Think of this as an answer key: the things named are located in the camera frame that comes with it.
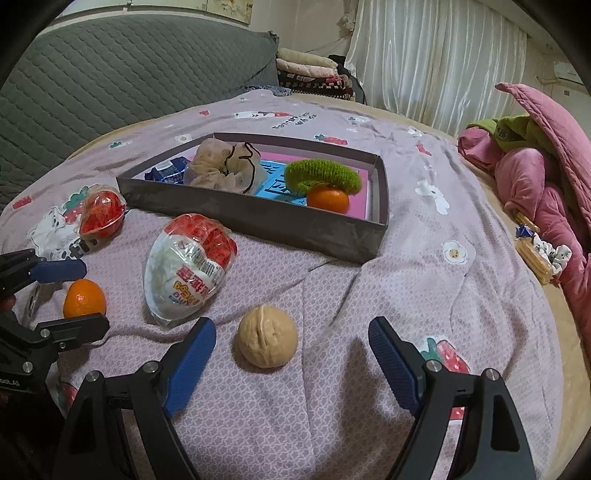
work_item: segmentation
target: red plastic package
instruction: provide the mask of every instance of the red plastic package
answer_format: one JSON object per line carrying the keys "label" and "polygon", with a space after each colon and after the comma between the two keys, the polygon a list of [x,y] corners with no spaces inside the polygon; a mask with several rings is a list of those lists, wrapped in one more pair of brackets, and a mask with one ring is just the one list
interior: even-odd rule
{"label": "red plastic package", "polygon": [[125,208],[125,199],[116,189],[108,185],[93,185],[83,202],[80,236],[113,236],[123,224]]}
{"label": "red plastic package", "polygon": [[230,231],[198,213],[176,217],[158,235],[144,270],[152,316],[171,328],[221,288],[238,248]]}

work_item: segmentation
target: white curtain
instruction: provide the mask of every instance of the white curtain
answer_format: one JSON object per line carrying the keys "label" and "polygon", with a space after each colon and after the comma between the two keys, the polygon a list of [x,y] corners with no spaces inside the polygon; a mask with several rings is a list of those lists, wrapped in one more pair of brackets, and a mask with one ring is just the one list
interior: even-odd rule
{"label": "white curtain", "polygon": [[527,35],[477,0],[360,0],[345,66],[371,106],[457,135],[507,115]]}

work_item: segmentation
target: air conditioner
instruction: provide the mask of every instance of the air conditioner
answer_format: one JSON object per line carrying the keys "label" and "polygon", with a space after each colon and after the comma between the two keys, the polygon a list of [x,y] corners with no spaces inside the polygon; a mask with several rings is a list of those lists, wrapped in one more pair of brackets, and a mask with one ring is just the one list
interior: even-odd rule
{"label": "air conditioner", "polygon": [[554,74],[557,78],[561,80],[568,80],[570,82],[575,82],[580,85],[583,84],[581,77],[577,74],[577,71],[574,67],[566,62],[566,61],[555,61],[554,62]]}

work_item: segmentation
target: green cloth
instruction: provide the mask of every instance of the green cloth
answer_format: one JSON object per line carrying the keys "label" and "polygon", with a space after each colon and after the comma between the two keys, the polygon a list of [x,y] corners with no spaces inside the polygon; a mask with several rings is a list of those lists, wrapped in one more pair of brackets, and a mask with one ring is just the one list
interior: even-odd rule
{"label": "green cloth", "polygon": [[487,118],[468,125],[489,132],[501,150],[509,152],[516,148],[541,148],[550,155],[558,156],[548,136],[529,115],[504,116],[501,119]]}

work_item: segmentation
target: pink blanket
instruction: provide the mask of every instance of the pink blanket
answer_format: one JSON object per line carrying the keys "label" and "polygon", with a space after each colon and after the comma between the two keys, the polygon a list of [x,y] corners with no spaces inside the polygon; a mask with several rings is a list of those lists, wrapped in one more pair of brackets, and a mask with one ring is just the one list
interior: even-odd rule
{"label": "pink blanket", "polygon": [[573,251],[560,281],[591,358],[591,142],[570,113],[538,90],[509,83],[496,88],[513,95],[531,115],[554,144],[558,159],[535,148],[505,154],[478,127],[460,134],[459,151],[495,176],[507,210],[521,211],[544,240]]}

